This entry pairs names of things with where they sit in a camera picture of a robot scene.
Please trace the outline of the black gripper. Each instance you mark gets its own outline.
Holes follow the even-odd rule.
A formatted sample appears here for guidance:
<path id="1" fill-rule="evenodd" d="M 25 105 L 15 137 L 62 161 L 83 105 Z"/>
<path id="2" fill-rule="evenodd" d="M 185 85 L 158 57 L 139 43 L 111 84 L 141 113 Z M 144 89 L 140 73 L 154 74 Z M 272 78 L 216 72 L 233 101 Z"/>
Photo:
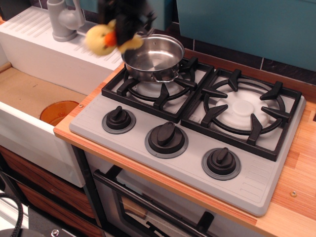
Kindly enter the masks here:
<path id="1" fill-rule="evenodd" d="M 136 34 L 138 24 L 151 26 L 157 14 L 147 0 L 99 0 L 98 20 L 108 24 L 116 19 L 118 47 L 140 47 L 141 37 Z"/>

